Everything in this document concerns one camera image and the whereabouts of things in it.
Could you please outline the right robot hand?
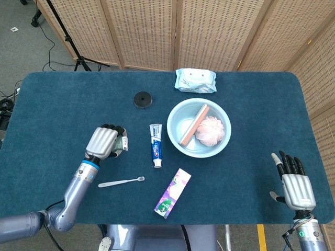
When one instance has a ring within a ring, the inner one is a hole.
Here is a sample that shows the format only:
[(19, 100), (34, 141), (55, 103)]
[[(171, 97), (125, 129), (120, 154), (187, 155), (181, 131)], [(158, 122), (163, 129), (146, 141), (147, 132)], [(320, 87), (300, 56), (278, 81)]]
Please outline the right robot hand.
[(270, 191), (272, 199), (286, 204), (293, 211), (311, 212), (316, 207), (316, 199), (301, 160), (283, 151), (279, 151), (279, 155), (272, 153), (271, 157), (277, 167), (284, 191), (283, 196)]

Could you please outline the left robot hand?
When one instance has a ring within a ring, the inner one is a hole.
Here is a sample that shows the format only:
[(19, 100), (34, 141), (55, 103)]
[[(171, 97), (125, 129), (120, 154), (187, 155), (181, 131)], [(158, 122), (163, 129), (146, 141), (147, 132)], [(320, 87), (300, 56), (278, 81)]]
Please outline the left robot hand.
[(127, 131), (119, 125), (104, 124), (94, 131), (85, 152), (86, 159), (118, 157), (128, 151)]

